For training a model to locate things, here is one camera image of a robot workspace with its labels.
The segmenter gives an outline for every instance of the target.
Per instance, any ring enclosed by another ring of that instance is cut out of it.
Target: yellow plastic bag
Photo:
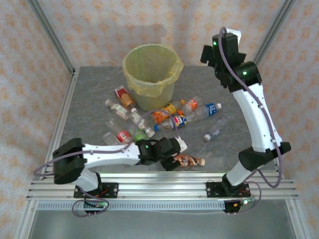
[[[184,67],[171,47],[160,44],[136,47],[125,56],[122,66],[138,105],[145,105],[145,101],[151,104],[141,107],[144,110],[165,106],[171,100],[174,83]]]

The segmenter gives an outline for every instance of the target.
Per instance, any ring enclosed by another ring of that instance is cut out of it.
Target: small bottle
[[[106,100],[105,105],[110,107],[112,111],[114,111],[119,117],[124,120],[129,118],[129,112],[120,104],[113,103],[111,100]]]
[[[114,93],[125,108],[129,110],[135,108],[136,102],[124,86],[117,87]]]
[[[176,161],[180,162],[181,167],[191,167],[191,166],[204,166],[205,159],[195,158],[188,155],[177,155],[174,157]]]
[[[183,105],[185,105],[185,100],[173,101],[164,108],[162,108],[162,110],[166,111],[167,114],[161,111],[154,112],[152,113],[152,120],[155,123],[160,123],[164,121],[168,117],[168,115],[175,114],[177,111],[179,111]]]
[[[135,128],[136,128],[136,125],[131,125],[129,127],[129,133],[131,135],[133,135]],[[134,140],[134,142],[137,142],[141,139],[149,139],[149,137],[143,131],[141,131],[139,128],[137,128],[135,135],[133,135],[133,140]]]
[[[105,141],[106,145],[120,145],[121,142],[118,140],[118,138],[115,137],[115,135],[111,132],[107,132],[103,136],[103,140]]]
[[[173,118],[174,124],[176,127],[182,127],[184,125],[187,125],[189,122],[200,120],[203,118],[206,118],[208,116],[212,116],[217,112],[217,109],[221,108],[221,104],[206,104],[203,106],[198,107],[192,112],[189,112],[187,115],[178,115]],[[158,131],[160,129],[169,129],[174,128],[174,124],[171,119],[167,119],[164,122],[160,124],[154,125],[155,131]]]
[[[109,127],[110,131],[116,136],[121,144],[127,144],[131,142],[131,135],[126,130],[122,129],[116,123],[115,119],[111,119],[110,121],[106,122],[106,125]]]
[[[228,120],[228,116],[224,116],[218,119],[213,125],[208,128],[207,133],[204,135],[204,139],[206,141],[210,141],[211,139],[217,137],[220,134],[220,131],[223,130],[228,123]]]
[[[148,137],[152,138],[155,132],[148,126],[146,120],[140,116],[136,108],[133,108],[131,112],[132,113],[129,115],[131,121],[135,124],[138,124],[139,129],[143,130]]]
[[[196,109],[198,106],[201,106],[203,104],[201,97],[194,96],[192,99],[190,99],[185,105],[183,105],[180,109],[180,112],[178,112],[179,115],[184,115],[188,112],[192,112],[194,109]]]

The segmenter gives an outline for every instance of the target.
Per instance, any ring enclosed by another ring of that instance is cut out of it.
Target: patterned wall
[[[0,238],[11,239],[70,76],[26,0],[0,12]]]
[[[122,65],[134,47],[164,43],[200,65],[221,26],[240,29],[253,60],[284,0],[39,0],[74,67]]]
[[[292,145],[284,157],[285,176],[298,180],[309,225],[318,238],[318,0],[296,1],[260,68],[278,132]]]

